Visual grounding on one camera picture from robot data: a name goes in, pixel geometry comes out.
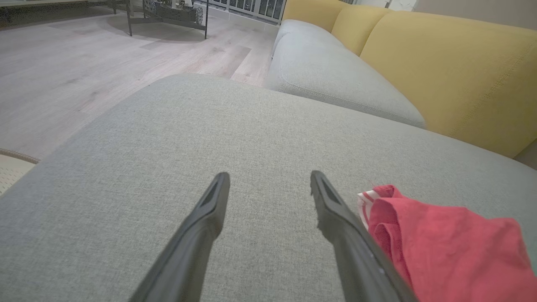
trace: light wood floor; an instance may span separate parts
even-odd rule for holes
[[[119,11],[0,31],[0,148],[39,159],[127,96],[173,74],[261,85],[274,33],[209,17],[202,31]]]

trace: red cloth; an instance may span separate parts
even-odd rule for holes
[[[421,302],[537,301],[537,278],[511,218],[428,205],[392,185],[369,215],[369,233]]]

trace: sofa seat cushion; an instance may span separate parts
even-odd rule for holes
[[[280,29],[278,30],[276,41],[274,41],[274,46],[272,47],[272,55],[274,55],[276,46],[278,45],[278,42],[281,40],[281,38],[290,33],[299,34],[301,37],[307,40],[318,41],[322,44],[334,45],[343,48],[345,47],[331,33],[329,33],[323,28],[320,28],[317,25],[298,20],[284,20],[280,25]]]
[[[344,301],[316,228],[314,169],[353,211],[358,193],[393,184],[424,203],[513,217],[537,261],[537,171],[355,110],[175,75],[98,117],[0,198],[0,301],[128,301],[221,171],[231,187],[201,301]]]
[[[360,57],[298,34],[280,40],[264,85],[425,128],[416,107]]]

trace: sofa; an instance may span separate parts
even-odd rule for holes
[[[265,87],[513,158],[537,139],[537,31],[288,0]]]
[[[421,202],[513,217],[535,270],[536,170],[357,110],[174,75],[85,126],[2,195],[0,301],[127,301],[221,171],[227,213],[201,300],[343,301],[332,245],[316,228],[312,170],[355,213],[358,193],[393,184]]]

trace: white railing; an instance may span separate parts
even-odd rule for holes
[[[209,4],[257,17],[275,24],[281,23],[286,0],[208,0]]]

